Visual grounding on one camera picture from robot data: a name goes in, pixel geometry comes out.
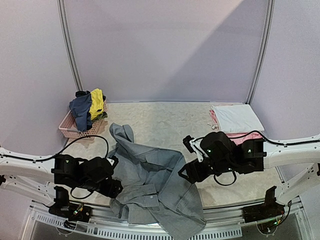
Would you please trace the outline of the grey blue button shirt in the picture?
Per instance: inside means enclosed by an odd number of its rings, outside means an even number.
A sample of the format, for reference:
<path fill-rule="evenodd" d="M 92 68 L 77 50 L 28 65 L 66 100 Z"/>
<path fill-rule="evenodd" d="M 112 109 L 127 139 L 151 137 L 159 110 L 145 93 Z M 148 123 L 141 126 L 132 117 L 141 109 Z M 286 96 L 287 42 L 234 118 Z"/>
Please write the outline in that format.
<path fill-rule="evenodd" d="M 159 223 L 175 240 L 187 240 L 206 226 L 201 196 L 195 184 L 178 175 L 186 161 L 179 151 L 137 144 L 132 128 L 112 123 L 119 160 L 113 178 L 123 187 L 110 208 L 129 224 Z"/>

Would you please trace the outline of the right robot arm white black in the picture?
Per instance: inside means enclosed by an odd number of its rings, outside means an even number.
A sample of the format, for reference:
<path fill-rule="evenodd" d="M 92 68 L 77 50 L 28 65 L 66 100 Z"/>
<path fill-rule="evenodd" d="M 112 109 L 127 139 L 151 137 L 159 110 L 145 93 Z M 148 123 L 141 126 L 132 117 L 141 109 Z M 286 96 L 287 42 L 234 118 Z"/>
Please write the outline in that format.
<path fill-rule="evenodd" d="M 185 164 L 178 175 L 191 184 L 200 183 L 209 176 L 250 174 L 279 166 L 309 164 L 303 171 L 265 193 L 258 213 L 269 218 L 292 199 L 320 184 L 320 136 L 289 140 L 270 140 L 263 134 L 236 144 L 224 132 L 211 132 L 204 137 L 186 136 L 183 144 L 197 158 Z"/>

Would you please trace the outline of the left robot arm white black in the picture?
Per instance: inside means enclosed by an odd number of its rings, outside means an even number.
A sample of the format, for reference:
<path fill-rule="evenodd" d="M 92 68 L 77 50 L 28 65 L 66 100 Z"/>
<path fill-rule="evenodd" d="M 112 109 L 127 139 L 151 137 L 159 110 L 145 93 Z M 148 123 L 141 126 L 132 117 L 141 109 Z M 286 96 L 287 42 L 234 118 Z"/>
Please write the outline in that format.
<path fill-rule="evenodd" d="M 73 199 L 83 201 L 93 193 L 114 199 L 123 190 L 119 180 L 113 178 L 118 164 L 116 157 L 85 159 L 62 152 L 52 156 L 28 155 L 0 149 L 0 174 L 17 185 L 18 192 L 45 205 L 53 203 L 49 186 L 68 187 Z"/>

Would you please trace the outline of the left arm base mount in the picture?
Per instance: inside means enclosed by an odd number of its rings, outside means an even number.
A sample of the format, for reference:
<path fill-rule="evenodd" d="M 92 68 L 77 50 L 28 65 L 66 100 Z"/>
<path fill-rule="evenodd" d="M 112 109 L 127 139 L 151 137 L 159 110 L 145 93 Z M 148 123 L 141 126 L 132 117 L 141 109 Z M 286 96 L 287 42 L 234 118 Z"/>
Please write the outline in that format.
<path fill-rule="evenodd" d="M 69 222 L 80 221 L 88 223 L 93 209 L 83 203 L 71 203 L 69 192 L 61 186 L 55 186 L 54 204 L 49 207 L 48 212 L 58 217 L 66 218 Z"/>

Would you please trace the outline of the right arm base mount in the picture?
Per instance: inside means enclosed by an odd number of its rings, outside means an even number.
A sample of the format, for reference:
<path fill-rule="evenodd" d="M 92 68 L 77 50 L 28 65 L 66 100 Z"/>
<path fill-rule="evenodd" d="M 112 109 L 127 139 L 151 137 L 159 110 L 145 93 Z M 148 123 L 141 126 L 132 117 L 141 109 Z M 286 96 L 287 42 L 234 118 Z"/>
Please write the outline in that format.
<path fill-rule="evenodd" d="M 263 203 L 242 208 L 245 223 L 275 218 L 285 213 L 285 205 L 276 202 L 276 188 L 276 186 L 273 186 L 265 192 Z"/>

